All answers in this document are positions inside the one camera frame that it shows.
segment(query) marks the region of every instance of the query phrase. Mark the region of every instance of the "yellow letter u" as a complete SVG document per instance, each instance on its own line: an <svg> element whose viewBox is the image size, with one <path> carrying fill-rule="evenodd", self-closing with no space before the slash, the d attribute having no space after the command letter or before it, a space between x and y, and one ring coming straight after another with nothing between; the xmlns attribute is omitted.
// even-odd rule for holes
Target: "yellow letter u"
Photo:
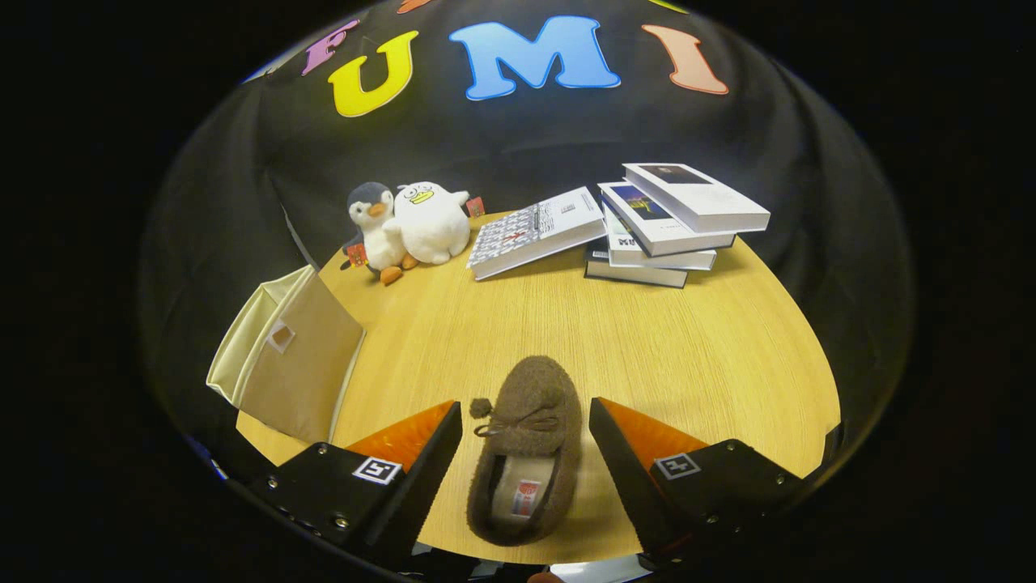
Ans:
<svg viewBox="0 0 1036 583"><path fill-rule="evenodd" d="M359 85L359 67L367 57L356 57L330 74L327 82L335 91L335 109L345 117L359 117L391 101L410 82L413 61L410 58L410 40L416 30L404 32L378 47L388 64L388 77L377 89L365 91Z"/></svg>

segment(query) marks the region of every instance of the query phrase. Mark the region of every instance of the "slipper pompom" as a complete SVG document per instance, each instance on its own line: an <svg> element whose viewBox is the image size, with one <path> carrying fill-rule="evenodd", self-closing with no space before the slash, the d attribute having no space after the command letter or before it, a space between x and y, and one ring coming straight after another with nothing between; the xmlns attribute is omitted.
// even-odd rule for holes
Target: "slipper pompom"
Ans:
<svg viewBox="0 0 1036 583"><path fill-rule="evenodd" d="M488 399L477 399L471 401L471 408L468 410L468 413L476 419L482 419L492 411L493 405L489 403Z"/></svg>

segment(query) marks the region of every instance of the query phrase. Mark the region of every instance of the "slipper insole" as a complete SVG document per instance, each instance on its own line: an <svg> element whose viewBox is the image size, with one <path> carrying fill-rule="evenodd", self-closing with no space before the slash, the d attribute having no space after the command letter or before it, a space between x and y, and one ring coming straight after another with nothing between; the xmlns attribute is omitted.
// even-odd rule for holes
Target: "slipper insole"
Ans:
<svg viewBox="0 0 1036 583"><path fill-rule="evenodd" d="M528 522L550 486L556 458L508 456L493 490L489 520L497 527L520 529Z"/></svg>

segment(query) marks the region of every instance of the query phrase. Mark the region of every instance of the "plush toy tag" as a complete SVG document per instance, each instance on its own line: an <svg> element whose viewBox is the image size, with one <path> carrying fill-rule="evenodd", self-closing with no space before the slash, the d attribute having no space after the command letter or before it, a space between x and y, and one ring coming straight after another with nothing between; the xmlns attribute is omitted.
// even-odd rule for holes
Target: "plush toy tag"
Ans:
<svg viewBox="0 0 1036 583"><path fill-rule="evenodd" d="M467 213L470 214L472 218L477 218L486 213L486 208L482 205L481 196L476 196L464 204L467 206Z"/></svg>
<svg viewBox="0 0 1036 583"><path fill-rule="evenodd" d="M352 266L362 267L367 264L367 250L364 249L363 242L347 247L345 252L349 255L349 262L352 263Z"/></svg>

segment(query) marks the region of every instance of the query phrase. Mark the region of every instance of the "red tag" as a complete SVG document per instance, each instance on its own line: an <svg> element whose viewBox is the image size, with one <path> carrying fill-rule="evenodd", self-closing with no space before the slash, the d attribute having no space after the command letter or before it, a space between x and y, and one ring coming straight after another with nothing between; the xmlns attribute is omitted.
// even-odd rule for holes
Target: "red tag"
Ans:
<svg viewBox="0 0 1036 583"><path fill-rule="evenodd" d="M349 246L345 252L349 255L349 262L352 263L352 266L362 267L367 264L367 250L364 249L363 242Z"/></svg>
<svg viewBox="0 0 1036 583"><path fill-rule="evenodd" d="M472 218L477 218L486 213L486 208L482 205L481 196L476 196L464 204L467 206L467 213L470 214Z"/></svg>
<svg viewBox="0 0 1036 583"><path fill-rule="evenodd" d="M538 482L523 479L518 483L518 490L515 491L515 498L511 503L511 514L524 518L533 516L533 504L536 503L536 493L539 490Z"/></svg>

